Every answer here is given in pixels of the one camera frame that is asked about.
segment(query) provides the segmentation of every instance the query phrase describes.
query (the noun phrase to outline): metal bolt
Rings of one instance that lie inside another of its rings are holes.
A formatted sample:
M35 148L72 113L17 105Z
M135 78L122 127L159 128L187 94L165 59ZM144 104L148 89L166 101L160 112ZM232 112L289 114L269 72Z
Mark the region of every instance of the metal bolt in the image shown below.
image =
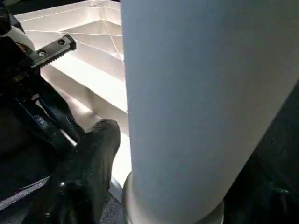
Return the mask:
M64 41L63 39L61 39L61 40L58 41L58 44L60 44L60 45L64 45L64 44L65 44L65 41Z
M44 50L41 50L41 51L38 52L38 55L43 57L43 56L46 55L46 52Z

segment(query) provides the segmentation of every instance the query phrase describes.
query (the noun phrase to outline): cylinder base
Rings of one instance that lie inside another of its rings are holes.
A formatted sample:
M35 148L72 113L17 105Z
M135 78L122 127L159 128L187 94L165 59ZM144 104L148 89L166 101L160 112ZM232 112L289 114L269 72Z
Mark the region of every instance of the cylinder base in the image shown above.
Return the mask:
M156 217L150 215L135 199L133 190L133 177L130 173L124 184L122 193L123 218L126 224L169 224L161 222ZM193 224L223 224L224 203L223 201L206 217Z

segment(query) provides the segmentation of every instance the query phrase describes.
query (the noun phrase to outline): white cylinder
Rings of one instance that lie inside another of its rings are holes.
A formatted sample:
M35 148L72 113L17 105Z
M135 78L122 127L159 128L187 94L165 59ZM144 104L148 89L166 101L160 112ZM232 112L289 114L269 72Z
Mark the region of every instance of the white cylinder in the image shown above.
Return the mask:
M224 198L299 77L298 0L125 0L136 198L192 224Z

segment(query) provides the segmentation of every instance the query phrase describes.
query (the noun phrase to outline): white pipe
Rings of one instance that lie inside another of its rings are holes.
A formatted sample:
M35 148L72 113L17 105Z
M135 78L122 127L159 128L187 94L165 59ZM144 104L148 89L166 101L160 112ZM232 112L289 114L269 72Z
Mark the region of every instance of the white pipe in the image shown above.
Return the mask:
M223 200L298 79L298 10L123 1L134 197L150 217L192 224Z

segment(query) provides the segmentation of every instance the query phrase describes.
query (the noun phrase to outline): white surface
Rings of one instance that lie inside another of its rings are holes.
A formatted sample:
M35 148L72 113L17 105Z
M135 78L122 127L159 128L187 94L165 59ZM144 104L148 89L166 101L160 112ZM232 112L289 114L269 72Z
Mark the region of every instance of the white surface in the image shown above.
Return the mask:
M133 182L153 218L193 224L223 200L298 80L298 7L123 1Z
M112 192L120 199L119 186L123 186L131 171L131 158L119 3L83 1L16 15L16 18L36 49L67 33L75 38L77 50L43 68L42 74L56 88L87 106L92 114L118 121L121 147L113 165L115 189ZM91 23L102 23L105 33L101 33L99 26L92 27ZM95 123L93 116L74 116L85 129Z
M33 42L28 38L28 36L26 36L23 31L21 31L15 26L12 26L11 30L2 36L3 37L9 36L10 38L13 39L13 41L17 43L24 44L30 47L31 49L34 48Z

